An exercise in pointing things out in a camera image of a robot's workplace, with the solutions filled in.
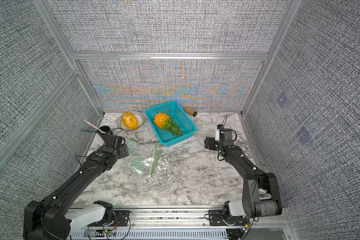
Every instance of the pineapple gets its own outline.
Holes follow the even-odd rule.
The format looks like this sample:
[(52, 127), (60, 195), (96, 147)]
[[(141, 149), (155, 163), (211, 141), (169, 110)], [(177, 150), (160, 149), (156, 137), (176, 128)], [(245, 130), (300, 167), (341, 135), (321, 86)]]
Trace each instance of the pineapple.
[(137, 119), (132, 113), (124, 113), (122, 118), (124, 126), (128, 127), (131, 130), (135, 130), (139, 127)]
[(165, 113), (158, 113), (155, 117), (155, 124), (158, 128), (170, 131), (172, 135), (180, 137), (183, 133), (180, 127)]

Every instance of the white marble surface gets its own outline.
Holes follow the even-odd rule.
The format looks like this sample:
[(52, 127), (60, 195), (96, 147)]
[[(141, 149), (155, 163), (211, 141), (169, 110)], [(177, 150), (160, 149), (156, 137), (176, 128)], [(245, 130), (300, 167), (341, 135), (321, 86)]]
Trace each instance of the white marble surface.
[[(101, 126), (116, 128), (121, 114), (106, 113)], [(190, 117), (197, 132), (172, 147), (162, 146), (161, 159), (151, 178), (132, 172), (128, 160), (119, 159), (111, 170), (105, 171), (84, 190), (74, 205), (89, 205), (96, 200), (114, 205), (214, 205), (241, 199), (243, 180), (240, 175), (229, 163), (218, 161), (216, 151), (204, 149), (205, 137), (215, 136), (216, 126), (226, 115), (225, 126), (238, 133), (235, 145), (254, 162), (237, 113), (198, 113)], [(147, 120), (141, 128), (119, 135), (139, 144), (158, 141)], [(102, 144), (97, 135), (88, 154)]]

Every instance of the plastic basket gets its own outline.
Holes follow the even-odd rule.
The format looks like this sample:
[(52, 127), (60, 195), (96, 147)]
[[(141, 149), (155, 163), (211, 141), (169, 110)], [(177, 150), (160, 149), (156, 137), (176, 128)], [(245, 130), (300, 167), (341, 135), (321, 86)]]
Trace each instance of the plastic basket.
[[(154, 119), (158, 113), (165, 113), (172, 118), (172, 120), (178, 124), (180, 130), (183, 132), (183, 135), (180, 137), (173, 136), (170, 131), (165, 131), (158, 128), (155, 125)], [(168, 103), (160, 104), (156, 107), (150, 108), (145, 111), (145, 115), (148, 121), (151, 123), (158, 140), (165, 147), (172, 146), (178, 142), (181, 142), (187, 138), (189, 138), (193, 133), (196, 132), (195, 124), (189, 119), (187, 114), (183, 111), (183, 109), (179, 106), (179, 104), (175, 101), (171, 101)]]

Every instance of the clear plastic bag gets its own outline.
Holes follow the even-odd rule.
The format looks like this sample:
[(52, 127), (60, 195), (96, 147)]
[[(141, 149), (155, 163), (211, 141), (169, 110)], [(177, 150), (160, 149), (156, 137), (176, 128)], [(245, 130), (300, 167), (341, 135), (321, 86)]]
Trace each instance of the clear plastic bag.
[(129, 170), (139, 175), (147, 173), (151, 176), (160, 158), (158, 142), (143, 145), (137, 145), (130, 139), (125, 139), (125, 142), (129, 151), (129, 156), (126, 158), (129, 161)]

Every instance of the gray fabric wall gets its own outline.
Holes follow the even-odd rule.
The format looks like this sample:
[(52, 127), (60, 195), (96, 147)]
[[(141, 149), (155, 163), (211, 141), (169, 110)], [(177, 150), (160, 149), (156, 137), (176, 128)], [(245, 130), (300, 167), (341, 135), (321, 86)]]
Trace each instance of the gray fabric wall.
[[(32, 1), (0, 1), (0, 148), (70, 71)], [(76, 169), (98, 116), (77, 79), (0, 170), (0, 239), (23, 239), (24, 207)]]
[(260, 70), (255, 60), (79, 60), (106, 112), (177, 101), (201, 112), (239, 112)]
[(72, 51), (267, 53), (289, 0), (47, 0)]
[[(82, 155), (91, 134), (86, 119), (98, 116), (73, 79), (43, 119), (0, 171), (0, 232), (10, 229), (10, 239), (23, 239), (24, 207), (40, 201), (76, 170), (73, 156)], [(0, 239), (8, 239), (0, 234)]]
[(360, 239), (360, 1), (303, 0), (247, 115), (301, 239)]
[(0, 148), (70, 70), (32, 1), (0, 1)]

